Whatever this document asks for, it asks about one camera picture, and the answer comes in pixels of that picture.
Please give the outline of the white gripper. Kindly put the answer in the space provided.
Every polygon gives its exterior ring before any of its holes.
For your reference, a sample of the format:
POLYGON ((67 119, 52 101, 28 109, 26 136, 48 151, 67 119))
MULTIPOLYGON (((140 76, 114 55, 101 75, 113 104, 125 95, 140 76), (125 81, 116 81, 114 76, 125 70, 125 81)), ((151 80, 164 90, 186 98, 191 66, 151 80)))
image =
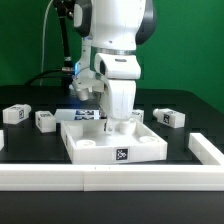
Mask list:
POLYGON ((105 88, 101 94, 99 104, 109 117, 104 125, 106 133, 113 133, 117 122, 115 120, 129 119, 135 100, 136 83, 130 80, 105 81, 105 88))

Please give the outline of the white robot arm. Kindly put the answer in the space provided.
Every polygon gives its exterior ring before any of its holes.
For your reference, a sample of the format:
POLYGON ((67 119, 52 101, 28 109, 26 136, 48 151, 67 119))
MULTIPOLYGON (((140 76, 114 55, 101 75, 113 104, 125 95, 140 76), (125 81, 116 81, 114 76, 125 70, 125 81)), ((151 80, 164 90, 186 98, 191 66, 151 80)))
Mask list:
POLYGON ((72 85, 81 100, 94 94, 111 134, 130 119, 141 68, 136 48, 156 28, 153 0, 75 0, 74 28, 82 37, 72 85))

